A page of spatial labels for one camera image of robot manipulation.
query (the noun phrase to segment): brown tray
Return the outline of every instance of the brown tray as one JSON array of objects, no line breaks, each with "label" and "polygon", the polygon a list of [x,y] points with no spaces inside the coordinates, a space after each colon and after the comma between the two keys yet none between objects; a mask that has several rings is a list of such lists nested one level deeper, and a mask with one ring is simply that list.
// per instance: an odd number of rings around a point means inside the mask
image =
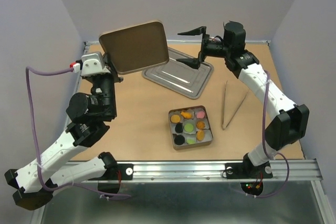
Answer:
[{"label": "brown tray", "polygon": [[[197,113],[204,111],[205,117],[204,118],[197,118]],[[181,112],[187,112],[192,115],[191,119],[186,119],[181,115]],[[176,125],[178,123],[173,123],[171,121],[171,117],[173,115],[179,115],[180,116],[180,122],[182,124],[182,131],[176,132]],[[194,106],[194,107],[188,107],[188,108],[181,108],[181,109],[175,109],[170,110],[168,113],[168,121],[170,125],[170,132],[172,136],[172,143],[175,150],[185,150],[189,148],[195,148],[195,147],[201,147],[210,145],[210,143],[213,140],[213,134],[210,127],[209,118],[207,116],[207,112],[204,106]],[[205,124],[205,127],[203,129],[199,129],[196,124],[197,122],[202,121]],[[192,131],[186,131],[185,126],[187,124],[191,124],[193,127]],[[199,138],[199,131],[204,132],[204,138],[201,140]]]}]

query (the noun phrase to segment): baking sheet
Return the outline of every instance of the baking sheet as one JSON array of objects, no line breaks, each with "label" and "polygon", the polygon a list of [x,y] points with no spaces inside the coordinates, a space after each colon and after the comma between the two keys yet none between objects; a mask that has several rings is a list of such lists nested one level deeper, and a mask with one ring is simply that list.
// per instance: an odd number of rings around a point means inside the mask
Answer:
[{"label": "baking sheet", "polygon": [[167,64],[144,70],[142,76],[191,99],[199,98],[214,67],[204,62],[199,69],[192,69],[176,61],[180,58],[192,58],[191,56],[172,48],[168,48],[168,52],[169,62]]}]

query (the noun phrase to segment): tan table surface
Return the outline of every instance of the tan table surface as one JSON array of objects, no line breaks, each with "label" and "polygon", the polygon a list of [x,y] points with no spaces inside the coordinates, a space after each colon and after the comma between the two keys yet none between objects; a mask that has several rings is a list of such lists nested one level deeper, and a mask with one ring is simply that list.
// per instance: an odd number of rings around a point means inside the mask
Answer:
[{"label": "tan table surface", "polygon": [[[169,46],[194,57],[199,52],[199,44]],[[257,56],[263,68],[271,73],[274,83],[281,88],[268,46],[248,44],[246,48]],[[93,45],[90,51],[102,49],[100,45]],[[107,123],[110,130],[73,160],[92,159],[101,152],[111,152],[119,161],[242,159],[261,141],[262,104],[249,91],[230,125],[223,131],[220,120],[225,83],[228,81],[227,101],[234,100],[237,88],[245,86],[226,68],[223,59],[207,57],[206,61],[214,66],[214,72],[201,97],[196,100],[143,78],[141,72],[125,75],[122,83],[115,84],[118,116]],[[79,92],[90,93],[90,88],[91,84],[83,80]],[[172,145],[168,111],[196,105],[206,108],[214,140],[209,146],[176,151]],[[232,113],[227,105],[226,113]],[[282,152],[287,158],[303,158],[298,141]]]}]

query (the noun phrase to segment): black round object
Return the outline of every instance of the black round object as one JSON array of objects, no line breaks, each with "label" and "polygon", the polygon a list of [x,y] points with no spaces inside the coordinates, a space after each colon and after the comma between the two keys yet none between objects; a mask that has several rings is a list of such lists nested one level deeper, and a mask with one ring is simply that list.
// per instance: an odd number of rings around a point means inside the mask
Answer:
[{"label": "black round object", "polygon": [[182,144],[184,144],[184,141],[185,141],[185,138],[182,135],[178,135],[174,138],[174,143],[176,145],[182,145]]},{"label": "black round object", "polygon": [[182,123],[177,123],[175,126],[175,131],[177,133],[182,133],[183,132],[183,124]]}]

